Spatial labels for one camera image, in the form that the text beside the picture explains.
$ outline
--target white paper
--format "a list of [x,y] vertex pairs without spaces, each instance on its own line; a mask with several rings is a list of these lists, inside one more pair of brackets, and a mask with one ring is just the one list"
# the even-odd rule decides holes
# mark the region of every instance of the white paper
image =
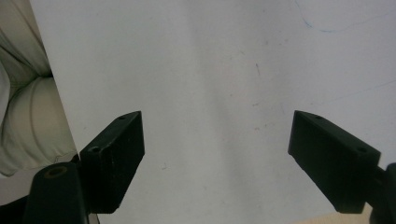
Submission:
[[288,155],[293,111],[395,161],[395,1],[32,0],[78,149],[142,110],[147,154],[102,223],[333,212]]

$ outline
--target screw hole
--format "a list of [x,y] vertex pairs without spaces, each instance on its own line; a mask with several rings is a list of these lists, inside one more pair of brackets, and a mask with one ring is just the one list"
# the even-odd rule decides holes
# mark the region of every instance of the screw hole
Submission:
[[90,151],[90,152],[99,152],[100,148],[99,147],[91,147],[90,149],[88,149],[88,151]]
[[362,152],[362,153],[366,153],[366,152],[367,152],[367,149],[364,148],[364,147],[358,147],[358,151],[359,151],[359,152]]
[[61,175],[65,174],[66,172],[67,172],[67,168],[65,166],[58,166],[58,167],[48,170],[44,174],[44,177],[46,177],[47,179],[52,179],[52,178],[61,176]]

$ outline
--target white surface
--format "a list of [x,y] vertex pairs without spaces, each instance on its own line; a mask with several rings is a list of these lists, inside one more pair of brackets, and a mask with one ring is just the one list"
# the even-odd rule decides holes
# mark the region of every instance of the white surface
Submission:
[[396,161],[395,1],[32,0],[83,148],[143,111],[147,154],[102,223],[291,223],[332,212],[287,154],[295,109]]

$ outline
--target black plastic part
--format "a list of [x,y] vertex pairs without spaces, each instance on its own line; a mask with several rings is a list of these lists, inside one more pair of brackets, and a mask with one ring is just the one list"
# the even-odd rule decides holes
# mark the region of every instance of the black plastic part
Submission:
[[289,154],[340,213],[361,213],[369,186],[380,186],[380,152],[320,116],[295,111]]
[[87,215],[76,164],[57,163],[35,175],[22,223],[85,224]]
[[392,163],[387,167],[385,194],[392,219],[396,222],[396,163]]
[[27,203],[27,196],[12,203],[0,206],[0,220],[3,224],[22,223],[23,213]]
[[91,212],[110,214],[120,207],[144,154],[140,112],[115,119],[81,151]]

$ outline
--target white cloth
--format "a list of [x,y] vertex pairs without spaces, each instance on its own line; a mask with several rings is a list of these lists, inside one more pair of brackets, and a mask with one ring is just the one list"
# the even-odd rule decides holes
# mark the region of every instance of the white cloth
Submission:
[[4,115],[7,111],[9,97],[9,79],[6,70],[4,69],[3,64],[0,62],[0,120],[3,120]]
[[0,1],[0,177],[76,154],[28,0]]

